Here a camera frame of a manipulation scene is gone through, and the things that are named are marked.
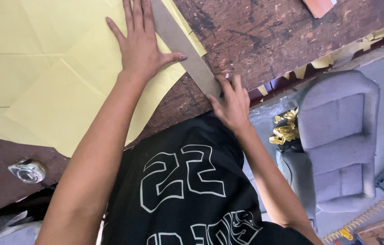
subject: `gray floor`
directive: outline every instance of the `gray floor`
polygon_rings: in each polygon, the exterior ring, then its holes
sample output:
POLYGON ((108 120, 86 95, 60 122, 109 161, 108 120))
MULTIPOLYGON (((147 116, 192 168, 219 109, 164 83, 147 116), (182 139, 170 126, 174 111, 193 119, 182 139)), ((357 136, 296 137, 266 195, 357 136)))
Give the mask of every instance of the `gray floor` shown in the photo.
MULTIPOLYGON (((375 156, 375 174, 380 172, 384 168, 384 59, 369 64, 367 66, 358 68, 363 74, 376 81, 380 88, 380 105, 379 105, 379 117, 378 117, 378 138, 377 138, 377 147, 376 147, 376 156, 375 156)), ((263 141, 266 149, 275 155, 276 145, 269 143, 269 136, 272 135, 272 129, 275 127, 275 124, 271 123, 272 116, 282 113, 285 110, 298 106, 299 95, 291 95, 291 98, 283 98, 271 105, 267 105, 268 108, 259 108, 251 111, 250 118, 253 124, 258 129, 257 131, 261 135, 261 140, 263 141)), ((247 176, 252 178, 249 167, 247 164, 244 166, 244 171, 247 176)), ((377 197, 375 200, 366 203, 366 208, 360 212, 356 213, 326 213, 319 212, 317 213, 317 222, 318 222, 318 236, 324 237, 325 235, 340 229, 342 226, 347 224, 352 219, 358 217, 360 214, 364 213, 372 205, 384 199, 384 193, 377 189, 377 197)), ((361 223, 361 227, 375 223, 377 221, 384 219, 384 208, 380 208, 381 211, 376 211, 377 214, 374 214, 370 220, 364 223, 361 223)), ((264 220, 269 220, 266 215, 262 215, 264 220)), ((346 239, 339 240, 342 245, 352 244, 346 239)))

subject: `crumpled yellow paper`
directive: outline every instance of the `crumpled yellow paper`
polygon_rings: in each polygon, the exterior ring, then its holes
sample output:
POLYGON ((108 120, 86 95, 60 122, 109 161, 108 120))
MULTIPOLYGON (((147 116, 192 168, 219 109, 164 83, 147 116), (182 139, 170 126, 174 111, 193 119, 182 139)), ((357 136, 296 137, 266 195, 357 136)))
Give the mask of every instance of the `crumpled yellow paper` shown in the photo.
POLYGON ((269 137, 272 144, 283 145, 286 141, 292 141, 300 138, 298 128, 295 126, 295 117, 298 114, 298 108, 286 112, 282 117, 276 115, 275 123, 287 119, 287 126, 276 127, 273 132, 275 136, 269 137))

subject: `wooden table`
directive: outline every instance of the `wooden table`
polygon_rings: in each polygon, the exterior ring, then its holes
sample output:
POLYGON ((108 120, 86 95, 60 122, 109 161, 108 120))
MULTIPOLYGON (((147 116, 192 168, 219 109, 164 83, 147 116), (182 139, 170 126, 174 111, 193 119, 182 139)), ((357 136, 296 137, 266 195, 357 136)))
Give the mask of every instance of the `wooden table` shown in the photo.
MULTIPOLYGON (((302 0, 174 2, 206 48, 203 59, 212 72, 240 74, 248 90, 384 27, 384 0, 337 0, 321 19, 302 0)), ((210 109, 185 74, 134 144, 210 109)))

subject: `cardboard strip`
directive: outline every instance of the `cardboard strip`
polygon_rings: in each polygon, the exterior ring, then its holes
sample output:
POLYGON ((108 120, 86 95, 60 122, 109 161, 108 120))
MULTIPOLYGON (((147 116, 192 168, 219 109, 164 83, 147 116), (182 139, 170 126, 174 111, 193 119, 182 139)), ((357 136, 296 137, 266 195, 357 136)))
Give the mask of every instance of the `cardboard strip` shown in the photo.
POLYGON ((182 52, 188 56, 180 64, 188 72, 196 85, 204 94, 215 96, 220 102, 221 86, 215 76, 202 60, 200 54, 193 47, 187 36, 181 30, 175 19, 167 10, 162 0, 152 0, 154 28, 172 52, 182 52))

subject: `brown board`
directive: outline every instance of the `brown board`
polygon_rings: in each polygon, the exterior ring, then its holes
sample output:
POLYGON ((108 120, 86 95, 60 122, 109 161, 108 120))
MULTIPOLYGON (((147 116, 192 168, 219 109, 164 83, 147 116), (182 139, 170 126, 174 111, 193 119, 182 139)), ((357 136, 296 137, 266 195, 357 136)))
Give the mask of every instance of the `brown board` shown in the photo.
POLYGON ((68 161, 68 157, 51 147, 0 140, 0 208, 57 183, 68 161), (43 163, 48 168, 45 179, 37 184, 26 184, 20 181, 7 169, 20 159, 35 159, 43 163))

